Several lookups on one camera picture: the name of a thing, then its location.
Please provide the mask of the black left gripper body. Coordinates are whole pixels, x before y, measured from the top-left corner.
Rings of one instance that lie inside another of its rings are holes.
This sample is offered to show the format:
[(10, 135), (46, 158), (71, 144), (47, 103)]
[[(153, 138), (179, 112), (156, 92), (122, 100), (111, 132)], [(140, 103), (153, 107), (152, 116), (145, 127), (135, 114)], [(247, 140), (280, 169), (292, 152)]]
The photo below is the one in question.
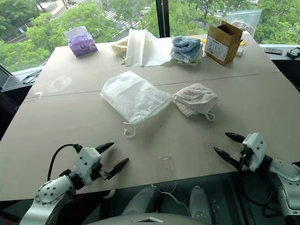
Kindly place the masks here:
[(100, 156), (95, 163), (91, 166), (90, 171), (90, 178), (92, 181), (95, 181), (96, 179), (102, 178), (103, 180), (108, 179), (108, 172), (102, 170), (102, 163), (101, 163), (102, 156)]

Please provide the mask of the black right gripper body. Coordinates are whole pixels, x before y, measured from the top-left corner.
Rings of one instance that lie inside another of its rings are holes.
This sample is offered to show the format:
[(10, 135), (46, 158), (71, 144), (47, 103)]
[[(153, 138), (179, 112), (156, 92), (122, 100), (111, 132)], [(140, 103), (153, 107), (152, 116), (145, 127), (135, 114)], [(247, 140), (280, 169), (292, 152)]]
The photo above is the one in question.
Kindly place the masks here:
[(243, 168), (249, 167), (251, 158), (253, 156), (253, 151), (250, 147), (248, 147), (244, 142), (241, 142), (243, 148), (240, 152), (241, 157), (240, 157), (240, 166), (239, 166), (239, 172), (243, 170)]

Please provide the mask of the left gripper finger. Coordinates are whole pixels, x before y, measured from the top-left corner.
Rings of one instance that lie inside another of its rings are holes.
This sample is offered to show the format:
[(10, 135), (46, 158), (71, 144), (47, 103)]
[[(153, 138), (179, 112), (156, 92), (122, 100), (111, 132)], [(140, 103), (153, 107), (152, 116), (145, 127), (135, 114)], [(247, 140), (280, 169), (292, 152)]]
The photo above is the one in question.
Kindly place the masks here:
[(114, 145), (113, 142), (108, 142), (97, 146), (95, 149), (99, 154), (102, 154), (104, 151), (108, 150), (112, 145)]
[(110, 180), (112, 177), (114, 177), (117, 173), (119, 173), (123, 167), (126, 165), (126, 163), (129, 161), (129, 158), (126, 158), (122, 161), (120, 161), (118, 164), (114, 166), (114, 168), (107, 174), (107, 179)]

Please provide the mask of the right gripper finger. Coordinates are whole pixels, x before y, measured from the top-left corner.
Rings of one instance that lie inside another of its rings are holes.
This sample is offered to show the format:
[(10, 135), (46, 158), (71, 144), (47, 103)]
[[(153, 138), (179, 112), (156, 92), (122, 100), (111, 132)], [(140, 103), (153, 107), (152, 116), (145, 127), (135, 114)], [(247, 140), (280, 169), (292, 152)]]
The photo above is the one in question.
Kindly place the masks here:
[(230, 138), (231, 140), (237, 142), (237, 143), (243, 143), (245, 140), (245, 137), (236, 133), (232, 132), (225, 132), (225, 135)]
[(214, 151), (227, 163), (232, 165), (235, 169), (239, 169), (240, 167), (240, 162), (232, 158), (227, 152), (217, 148), (213, 147)]

